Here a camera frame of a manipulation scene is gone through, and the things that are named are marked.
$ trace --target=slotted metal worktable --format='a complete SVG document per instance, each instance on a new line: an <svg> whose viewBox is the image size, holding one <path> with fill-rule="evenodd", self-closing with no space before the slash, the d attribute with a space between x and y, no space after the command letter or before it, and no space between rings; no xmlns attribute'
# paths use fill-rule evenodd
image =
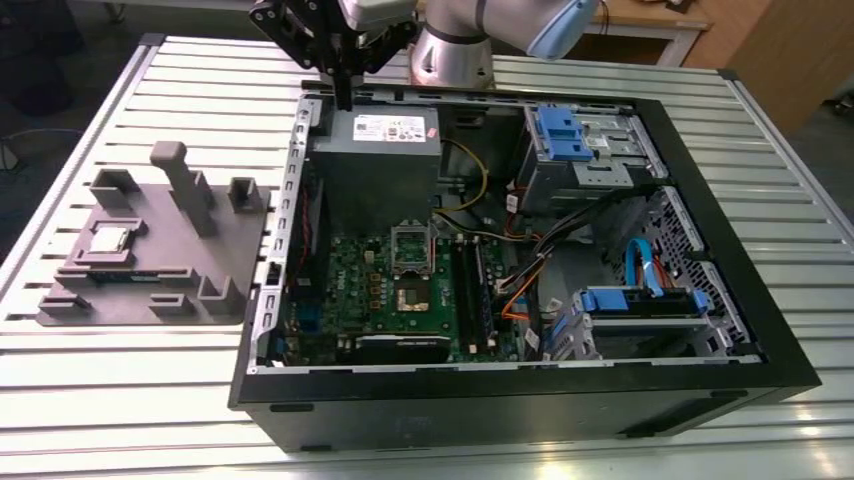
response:
<svg viewBox="0 0 854 480"><path fill-rule="evenodd" d="M406 82L405 62L373 81ZM166 183L149 151L181 140L210 184L253 176L279 187L300 84L316 75L270 43L169 37L137 50L0 269L0 477L854 476L852 226L741 84L713 71L510 57L496 75L502 89L662 101L825 385L674 438L286 455L226 408L239 326L41 327L99 168Z"/></svg>

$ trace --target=floor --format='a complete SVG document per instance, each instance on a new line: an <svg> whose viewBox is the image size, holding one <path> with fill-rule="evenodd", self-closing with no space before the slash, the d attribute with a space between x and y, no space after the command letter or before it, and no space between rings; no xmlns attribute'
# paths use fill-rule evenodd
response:
<svg viewBox="0 0 854 480"><path fill-rule="evenodd" d="M0 101L0 136L33 128L85 130L146 32L262 39L242 12L130 6L125 23L114 25L102 5L90 2L70 5L87 45L85 50L59 59L75 92L74 105L57 115L33 118ZM13 173L0 172L0 261L51 187L75 140L75 134L65 132L34 133L13 142L22 164ZM824 107L791 140L843 210L854 219L854 190L849 181L854 115L839 117Z"/></svg>

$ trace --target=component on tray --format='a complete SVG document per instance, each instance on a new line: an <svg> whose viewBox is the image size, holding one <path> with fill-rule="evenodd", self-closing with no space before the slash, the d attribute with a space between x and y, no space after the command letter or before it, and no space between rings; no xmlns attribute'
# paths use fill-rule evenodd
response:
<svg viewBox="0 0 854 480"><path fill-rule="evenodd" d="M42 301L43 325L242 321L270 189L247 178L210 187L186 154L181 142L153 149L170 185L138 184L127 170L98 173L98 205Z"/></svg>
<svg viewBox="0 0 854 480"><path fill-rule="evenodd" d="M709 295L690 288L668 288L658 296L638 287L580 290L558 313L546 349L554 360L601 359L598 338L715 330L712 308Z"/></svg>
<svg viewBox="0 0 854 480"><path fill-rule="evenodd" d="M413 274L396 280L396 304L400 312L426 312L430 310L433 282Z"/></svg>
<svg viewBox="0 0 854 480"><path fill-rule="evenodd" d="M125 250L131 236L126 227L102 227L93 235L90 253L119 253Z"/></svg>
<svg viewBox="0 0 854 480"><path fill-rule="evenodd" d="M396 275L433 273L433 239L430 227L405 221L392 229L392 270Z"/></svg>
<svg viewBox="0 0 854 480"><path fill-rule="evenodd" d="M353 342L354 365L406 365L445 363L452 354L452 339L442 336L370 335Z"/></svg>

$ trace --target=black cable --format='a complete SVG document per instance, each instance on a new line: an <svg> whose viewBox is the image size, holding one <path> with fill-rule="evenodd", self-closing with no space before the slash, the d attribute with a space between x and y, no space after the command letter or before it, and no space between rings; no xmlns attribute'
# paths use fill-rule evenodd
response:
<svg viewBox="0 0 854 480"><path fill-rule="evenodd" d="M612 28L612 10L609 9L608 0L601 0L601 1L602 1L602 10L605 10L605 22L604 22L605 35L608 36L609 30Z"/></svg>
<svg viewBox="0 0 854 480"><path fill-rule="evenodd" d="M521 264L520 273L514 273L508 277L506 285L517 282L520 278L528 277L534 269L538 268L541 263L546 261L546 258L556 249L558 242L576 230L582 228L585 225L589 225L593 219L605 211L606 208L629 198L650 195L658 190L658 188L660 185L652 183L628 189L612 190L585 208L564 217L552 227L549 232L546 232L544 238L534 246L528 263Z"/></svg>

